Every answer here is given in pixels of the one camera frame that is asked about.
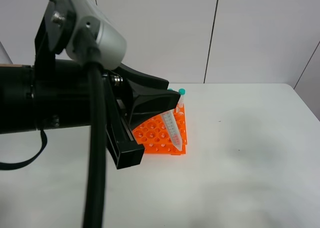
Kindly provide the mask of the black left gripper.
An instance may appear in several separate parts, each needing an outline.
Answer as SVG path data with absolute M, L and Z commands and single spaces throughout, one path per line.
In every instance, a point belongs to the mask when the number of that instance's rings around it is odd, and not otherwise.
M 107 70 L 94 61 L 79 64 L 66 51 L 54 54 L 48 47 L 45 20 L 40 24 L 34 43 L 33 102 L 38 127 L 51 129 L 56 123 L 63 128 L 88 124 L 89 86 L 85 72 L 91 65 L 97 65 L 104 86 L 107 147 L 118 169 L 140 164 L 145 149 L 133 139 L 132 130 L 148 119 L 174 109 L 181 97 L 179 92 L 167 89 L 168 80 L 139 72 L 124 64 Z M 118 77 L 145 86 L 133 90 L 128 123 L 121 113 L 118 99 L 127 101 L 132 91 L 116 81 Z

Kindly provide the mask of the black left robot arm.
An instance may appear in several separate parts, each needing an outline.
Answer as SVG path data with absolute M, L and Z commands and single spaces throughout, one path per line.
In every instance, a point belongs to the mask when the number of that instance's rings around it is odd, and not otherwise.
M 2 134 L 87 126 L 90 124 L 88 76 L 76 62 L 58 60 L 49 51 L 41 23 L 35 37 L 35 64 L 1 65 Z M 133 130 L 174 109 L 180 95 L 167 80 L 120 65 L 101 75 L 106 106 L 107 149 L 117 169 L 140 164 L 145 148 Z

